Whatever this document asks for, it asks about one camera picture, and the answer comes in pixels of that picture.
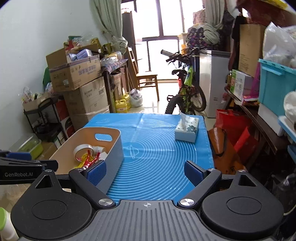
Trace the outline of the white masking tape roll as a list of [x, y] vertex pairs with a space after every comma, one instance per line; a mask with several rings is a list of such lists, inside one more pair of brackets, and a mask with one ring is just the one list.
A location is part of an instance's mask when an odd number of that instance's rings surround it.
[[93, 147], [89, 144], [81, 144], [78, 145], [74, 150], [73, 150], [73, 155], [76, 161], [81, 162], [82, 156], [84, 154], [88, 154], [93, 156], [94, 150]]

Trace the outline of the beige plastic storage bin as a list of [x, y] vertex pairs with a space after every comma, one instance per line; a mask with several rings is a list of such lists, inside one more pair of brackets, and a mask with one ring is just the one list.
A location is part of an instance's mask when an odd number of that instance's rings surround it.
[[81, 128], [50, 159], [58, 162], [56, 174], [82, 168], [87, 180], [107, 193], [124, 159], [121, 132], [115, 128]]

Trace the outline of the green plastic container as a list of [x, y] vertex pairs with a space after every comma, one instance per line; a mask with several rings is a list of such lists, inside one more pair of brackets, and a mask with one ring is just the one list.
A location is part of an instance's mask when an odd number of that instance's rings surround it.
[[27, 133], [14, 143], [10, 150], [13, 152], [28, 152], [34, 160], [41, 155], [44, 149], [42, 141], [34, 133]]

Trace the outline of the floor cardboard box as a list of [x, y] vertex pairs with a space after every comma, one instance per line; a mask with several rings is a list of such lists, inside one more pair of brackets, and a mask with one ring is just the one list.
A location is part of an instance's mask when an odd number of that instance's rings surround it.
[[42, 142], [43, 152], [36, 158], [36, 160], [49, 160], [56, 152], [57, 147], [53, 142]]

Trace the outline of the blue silicone table mat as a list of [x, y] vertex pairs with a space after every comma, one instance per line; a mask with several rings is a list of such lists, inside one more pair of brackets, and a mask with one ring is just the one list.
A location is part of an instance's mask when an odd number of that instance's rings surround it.
[[184, 175], [184, 163], [193, 161], [204, 169], [214, 161], [204, 118], [194, 143], [175, 140], [178, 115], [107, 113], [96, 115], [86, 126], [115, 128], [121, 132], [124, 160], [107, 195], [125, 200], [172, 200], [178, 202], [194, 185]]

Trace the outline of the tissue pack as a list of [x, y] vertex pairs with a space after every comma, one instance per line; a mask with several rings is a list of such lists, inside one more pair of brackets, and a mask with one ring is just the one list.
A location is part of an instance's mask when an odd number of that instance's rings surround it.
[[180, 113], [180, 120], [175, 128], [175, 139], [194, 143], [197, 138], [199, 119]]

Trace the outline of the black metal shelf rack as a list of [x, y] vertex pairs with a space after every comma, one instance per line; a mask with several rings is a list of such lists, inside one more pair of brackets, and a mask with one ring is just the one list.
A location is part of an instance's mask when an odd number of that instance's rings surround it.
[[42, 141], [54, 143], [57, 148], [75, 132], [62, 95], [45, 93], [33, 101], [24, 102], [23, 113], [33, 133]]

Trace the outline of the red paper bag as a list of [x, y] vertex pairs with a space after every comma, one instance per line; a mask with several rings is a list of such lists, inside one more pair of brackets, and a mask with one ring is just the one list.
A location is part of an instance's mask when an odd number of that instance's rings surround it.
[[245, 113], [231, 109], [216, 110], [215, 126], [226, 132], [227, 138], [232, 145], [236, 144], [245, 128], [250, 124], [251, 119]]

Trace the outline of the white green bottle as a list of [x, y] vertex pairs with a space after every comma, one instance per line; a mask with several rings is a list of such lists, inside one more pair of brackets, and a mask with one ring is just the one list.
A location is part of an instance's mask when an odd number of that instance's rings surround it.
[[4, 208], [0, 208], [0, 231], [1, 238], [7, 241], [17, 241], [19, 239], [11, 221], [11, 214]]

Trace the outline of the large stacked cardboard box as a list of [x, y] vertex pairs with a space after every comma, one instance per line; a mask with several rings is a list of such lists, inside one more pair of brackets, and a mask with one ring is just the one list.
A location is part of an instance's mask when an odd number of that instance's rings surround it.
[[82, 87], [63, 93], [70, 119], [77, 131], [94, 116], [109, 113], [104, 78], [99, 77]]

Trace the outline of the yellow oil jug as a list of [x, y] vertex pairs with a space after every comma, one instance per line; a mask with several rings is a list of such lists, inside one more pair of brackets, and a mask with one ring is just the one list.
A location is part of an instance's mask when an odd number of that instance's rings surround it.
[[127, 104], [125, 99], [116, 100], [115, 107], [117, 113], [128, 113]]

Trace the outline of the green black bicycle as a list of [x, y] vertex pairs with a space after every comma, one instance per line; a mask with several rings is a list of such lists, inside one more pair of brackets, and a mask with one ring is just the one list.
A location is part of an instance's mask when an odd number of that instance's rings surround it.
[[168, 57], [167, 63], [180, 62], [182, 65], [174, 69], [172, 75], [177, 75], [180, 81], [180, 89], [177, 95], [168, 95], [168, 105], [166, 114], [173, 114], [176, 107], [181, 113], [195, 115], [197, 112], [203, 112], [206, 109], [206, 97], [200, 87], [199, 78], [199, 57], [205, 47], [186, 48], [189, 52], [182, 54], [180, 52], [171, 53], [165, 50], [161, 51], [162, 55]]

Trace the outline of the white plastic bag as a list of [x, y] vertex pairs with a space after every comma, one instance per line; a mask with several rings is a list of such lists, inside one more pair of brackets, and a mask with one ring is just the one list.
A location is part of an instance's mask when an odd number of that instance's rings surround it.
[[142, 101], [143, 101], [142, 94], [138, 89], [132, 89], [129, 92], [129, 96], [130, 96], [130, 104], [133, 108], [138, 108], [142, 106]]

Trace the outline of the green white carton box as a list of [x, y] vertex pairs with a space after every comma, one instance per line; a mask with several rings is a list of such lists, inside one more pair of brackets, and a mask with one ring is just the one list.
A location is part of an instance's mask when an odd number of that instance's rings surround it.
[[235, 79], [233, 94], [239, 100], [242, 100], [244, 95], [250, 95], [252, 91], [253, 77], [239, 70], [233, 70], [232, 76]]

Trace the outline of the top cardboard box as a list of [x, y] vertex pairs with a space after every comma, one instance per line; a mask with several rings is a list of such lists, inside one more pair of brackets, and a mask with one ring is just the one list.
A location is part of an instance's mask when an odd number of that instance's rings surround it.
[[[70, 54], [79, 54], [84, 50], [91, 51], [91, 56], [71, 60]], [[46, 56], [49, 74], [55, 92], [76, 90], [79, 87], [101, 76], [100, 57], [97, 44], [62, 48]]]

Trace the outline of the wooden chair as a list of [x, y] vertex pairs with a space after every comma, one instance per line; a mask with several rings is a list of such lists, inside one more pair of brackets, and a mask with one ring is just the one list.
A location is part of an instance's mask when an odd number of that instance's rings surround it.
[[126, 48], [126, 54], [128, 57], [128, 71], [132, 79], [132, 87], [138, 90], [141, 88], [154, 87], [156, 89], [157, 100], [159, 101], [158, 75], [151, 71], [139, 72], [131, 47]]

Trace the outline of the teal plastic crate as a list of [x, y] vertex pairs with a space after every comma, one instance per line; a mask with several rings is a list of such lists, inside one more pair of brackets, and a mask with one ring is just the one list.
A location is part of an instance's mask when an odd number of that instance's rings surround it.
[[295, 69], [259, 59], [260, 87], [259, 102], [277, 116], [284, 115], [283, 101], [285, 96], [295, 91]]

